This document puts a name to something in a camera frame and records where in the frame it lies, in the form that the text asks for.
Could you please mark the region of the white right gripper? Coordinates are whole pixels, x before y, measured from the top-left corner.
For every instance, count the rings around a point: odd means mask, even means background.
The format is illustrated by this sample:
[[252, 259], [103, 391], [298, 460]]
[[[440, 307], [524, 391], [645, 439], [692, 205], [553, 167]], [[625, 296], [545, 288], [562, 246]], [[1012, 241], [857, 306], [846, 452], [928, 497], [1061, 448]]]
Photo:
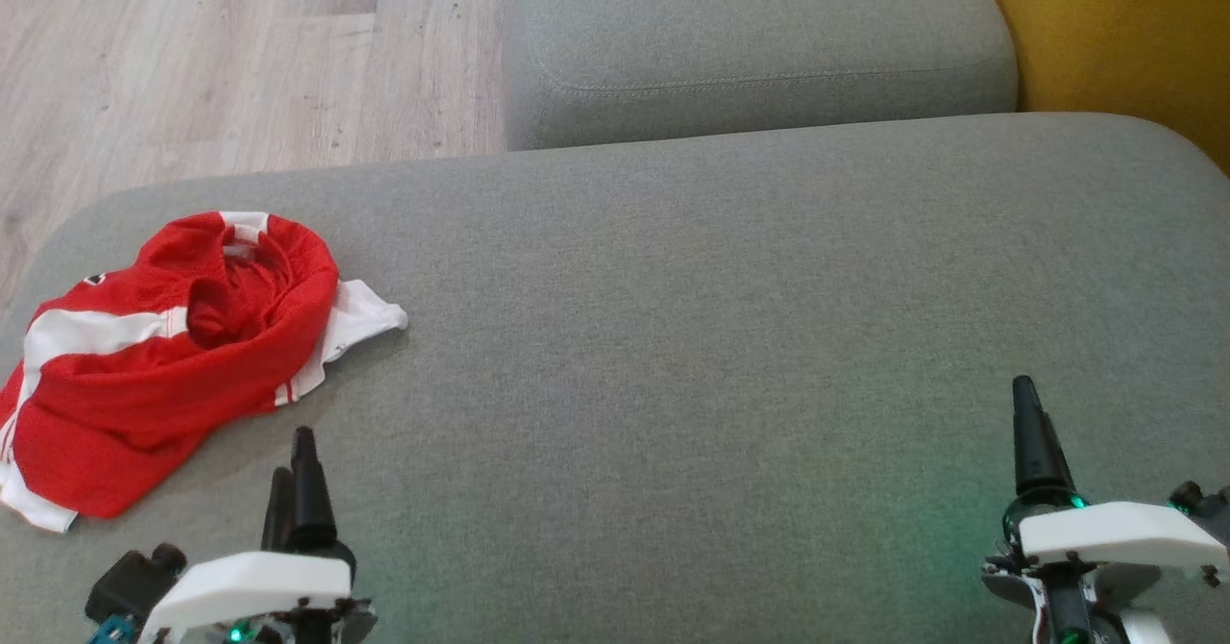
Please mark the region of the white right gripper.
[[[1230, 552], [1168, 503], [1090, 505], [1027, 374], [1012, 380], [1016, 500], [982, 580], [994, 596], [1032, 610], [1030, 644], [1172, 644], [1164, 619], [1135, 600], [1164, 570], [1230, 587]], [[1070, 503], [1047, 508], [1041, 503]]]

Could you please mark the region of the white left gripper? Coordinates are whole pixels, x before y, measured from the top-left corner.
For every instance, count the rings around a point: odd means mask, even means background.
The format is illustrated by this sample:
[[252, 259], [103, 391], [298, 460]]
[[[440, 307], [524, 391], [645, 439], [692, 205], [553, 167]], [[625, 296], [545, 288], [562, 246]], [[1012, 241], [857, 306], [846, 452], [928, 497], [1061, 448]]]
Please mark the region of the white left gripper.
[[[283, 553], [288, 535], [290, 548], [316, 551]], [[182, 644], [193, 635], [207, 644], [363, 644], [378, 613], [353, 594], [355, 556], [335, 540], [316, 438], [300, 426], [290, 469], [278, 467], [271, 477], [262, 551], [189, 567], [141, 618], [137, 644]]]

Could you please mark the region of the red white basketball jersey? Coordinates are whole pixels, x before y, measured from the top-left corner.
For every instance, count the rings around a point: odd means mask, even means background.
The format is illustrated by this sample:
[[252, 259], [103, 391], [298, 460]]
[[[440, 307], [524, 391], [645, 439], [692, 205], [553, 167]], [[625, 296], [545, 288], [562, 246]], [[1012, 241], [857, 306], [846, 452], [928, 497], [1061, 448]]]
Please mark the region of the red white basketball jersey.
[[407, 324], [342, 280], [308, 225], [260, 211], [169, 222], [132, 265], [32, 316], [0, 390], [0, 508], [49, 532], [117, 517], [219, 428], [303, 399], [327, 363]]

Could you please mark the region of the large grey sofa seat cushion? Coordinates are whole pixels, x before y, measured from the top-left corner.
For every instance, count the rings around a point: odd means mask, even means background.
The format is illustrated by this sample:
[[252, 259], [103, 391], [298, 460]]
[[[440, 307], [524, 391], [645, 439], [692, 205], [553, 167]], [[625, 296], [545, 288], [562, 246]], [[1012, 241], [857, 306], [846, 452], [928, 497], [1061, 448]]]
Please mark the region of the large grey sofa seat cushion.
[[1230, 177], [1011, 113], [150, 186], [62, 224], [0, 328], [165, 222], [268, 211], [408, 315], [114, 521], [0, 511], [0, 644], [85, 644], [124, 552], [258, 546], [311, 425], [369, 644], [1026, 644], [979, 579], [1016, 374], [1080, 492], [1230, 485]]

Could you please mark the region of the yellow sofa cushion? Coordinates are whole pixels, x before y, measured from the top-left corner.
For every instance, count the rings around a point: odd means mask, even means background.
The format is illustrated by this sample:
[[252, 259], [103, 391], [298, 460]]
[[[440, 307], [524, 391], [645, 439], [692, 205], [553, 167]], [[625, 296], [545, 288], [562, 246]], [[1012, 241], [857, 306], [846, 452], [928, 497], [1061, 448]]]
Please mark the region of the yellow sofa cushion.
[[1172, 129], [1230, 176], [1230, 0], [996, 0], [1025, 112]]

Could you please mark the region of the small grey sofa cushion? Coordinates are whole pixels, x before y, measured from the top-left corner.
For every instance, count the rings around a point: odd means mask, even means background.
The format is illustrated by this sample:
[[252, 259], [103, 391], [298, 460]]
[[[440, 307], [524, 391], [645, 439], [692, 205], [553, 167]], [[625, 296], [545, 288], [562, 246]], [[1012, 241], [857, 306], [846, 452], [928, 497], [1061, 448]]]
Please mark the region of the small grey sofa cushion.
[[506, 0], [513, 150], [1011, 112], [996, 0]]

